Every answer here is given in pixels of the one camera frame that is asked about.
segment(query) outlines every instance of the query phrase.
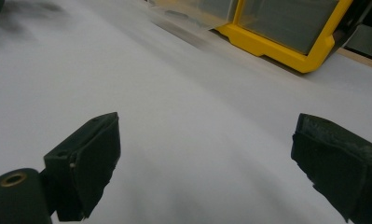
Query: white surface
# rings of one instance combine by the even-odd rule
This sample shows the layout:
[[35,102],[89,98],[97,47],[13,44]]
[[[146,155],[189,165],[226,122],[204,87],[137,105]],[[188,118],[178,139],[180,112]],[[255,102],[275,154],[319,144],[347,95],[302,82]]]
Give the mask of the white surface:
[[211,32],[172,35],[145,11],[7,2],[0,175],[41,171],[61,140],[117,111],[122,156],[85,223],[344,223],[291,160],[291,136],[303,112],[372,142],[372,68],[334,54],[296,76]]

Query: yellow frame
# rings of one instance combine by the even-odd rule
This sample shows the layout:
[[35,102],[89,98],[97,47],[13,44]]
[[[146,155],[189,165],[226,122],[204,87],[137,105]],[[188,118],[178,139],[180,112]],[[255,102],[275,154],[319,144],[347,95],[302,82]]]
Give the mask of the yellow frame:
[[283,45],[273,42],[261,35],[241,28],[238,23],[244,5],[244,0],[239,0],[234,21],[216,28],[218,32],[229,38],[229,42],[244,49],[255,56],[267,55],[268,57],[286,64],[301,73],[316,70],[322,65],[327,55],[335,45],[333,33],[340,20],[345,15],[352,0],[339,0],[333,13],[329,17],[323,30],[320,32],[308,55],[304,55],[289,49]]

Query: white floor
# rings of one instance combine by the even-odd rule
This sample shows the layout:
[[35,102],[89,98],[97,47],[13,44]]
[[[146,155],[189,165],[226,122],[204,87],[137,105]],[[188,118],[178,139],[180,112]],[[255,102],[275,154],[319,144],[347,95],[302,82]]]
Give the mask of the white floor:
[[41,171],[61,140],[117,111],[122,156],[85,223],[345,223],[291,160],[291,137],[302,112],[372,142],[372,68],[334,54],[297,76],[146,12],[142,0],[7,1],[0,175]]

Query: yellow plastic bin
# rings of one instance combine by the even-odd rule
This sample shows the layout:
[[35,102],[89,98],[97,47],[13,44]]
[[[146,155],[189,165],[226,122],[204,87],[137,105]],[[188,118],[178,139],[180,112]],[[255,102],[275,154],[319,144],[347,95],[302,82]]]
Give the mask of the yellow plastic bin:
[[335,45],[333,33],[352,0],[239,0],[229,41],[301,73],[316,70]]

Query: metal ring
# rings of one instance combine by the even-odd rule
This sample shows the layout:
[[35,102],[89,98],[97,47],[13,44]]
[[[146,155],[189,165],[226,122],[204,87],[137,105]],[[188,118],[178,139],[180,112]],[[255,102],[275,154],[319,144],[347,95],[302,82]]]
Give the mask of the metal ring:
[[17,173],[8,175],[5,178],[3,178],[2,181],[0,181],[0,186],[4,188],[12,187],[12,186],[20,184],[25,179],[26,179],[26,173],[17,172]]

